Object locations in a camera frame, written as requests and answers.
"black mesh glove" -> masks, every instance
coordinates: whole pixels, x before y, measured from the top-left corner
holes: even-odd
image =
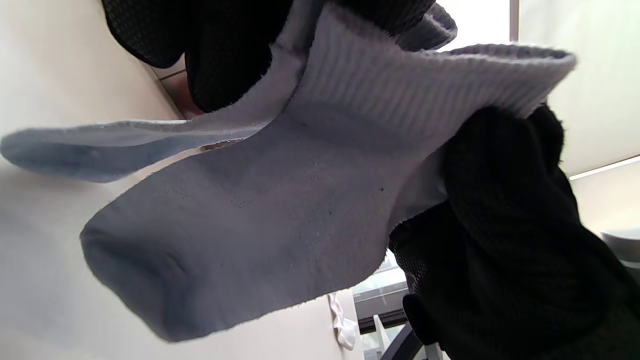
[[[580,224],[562,147],[546,106],[526,120],[481,110],[449,142],[449,200],[390,241],[424,343],[455,360],[640,357],[638,287]]]
[[[391,35],[421,20],[435,0],[341,0]],[[159,68],[185,54],[189,92],[202,111],[236,102],[267,72],[293,0],[102,0],[114,38]]]

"light fixture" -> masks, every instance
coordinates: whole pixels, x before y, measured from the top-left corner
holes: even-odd
[[[629,158],[626,160],[622,160],[622,161],[618,161],[617,163],[613,163],[613,164],[609,164],[607,166],[604,167],[599,167],[599,168],[595,168],[593,170],[587,171],[587,172],[583,172],[581,174],[577,174],[574,176],[569,177],[569,180],[578,180],[578,179],[582,179],[583,177],[587,177],[590,175],[595,175],[601,172],[605,172],[607,170],[611,170],[617,167],[623,167],[625,165],[629,165],[629,164],[633,164],[635,162],[640,161],[640,155],[638,156],[634,156],[633,158]]]

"white wall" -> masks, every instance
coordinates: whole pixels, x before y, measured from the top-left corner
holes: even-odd
[[[96,0],[0,0],[0,79],[0,135],[177,117],[148,69],[112,40]],[[80,183],[0,159],[0,359],[362,358],[359,343],[339,348],[326,297],[203,340],[156,338],[92,277],[77,239],[142,176]],[[340,300],[355,318],[351,293]]]
[[[522,42],[578,56],[577,69],[549,97],[567,129],[569,174],[640,154],[638,19],[638,0],[520,1]]]
[[[640,226],[640,162],[572,181],[580,219],[591,231]]]
[[[458,25],[458,37],[443,50],[509,43],[509,0],[438,0]]]

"sock toe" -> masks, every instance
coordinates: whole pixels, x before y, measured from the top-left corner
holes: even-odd
[[[193,316],[193,281],[179,258],[159,244],[115,240],[94,229],[81,235],[84,258],[100,282],[168,341],[206,335]]]

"sock cuff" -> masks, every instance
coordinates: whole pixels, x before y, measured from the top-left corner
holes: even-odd
[[[520,45],[407,53],[373,24],[327,4],[294,99],[421,141],[434,133],[449,138],[462,123],[449,119],[485,106],[529,115],[575,64],[564,51]]]
[[[405,51],[437,50],[458,36],[456,21],[437,3],[416,26],[398,35],[396,44]]]

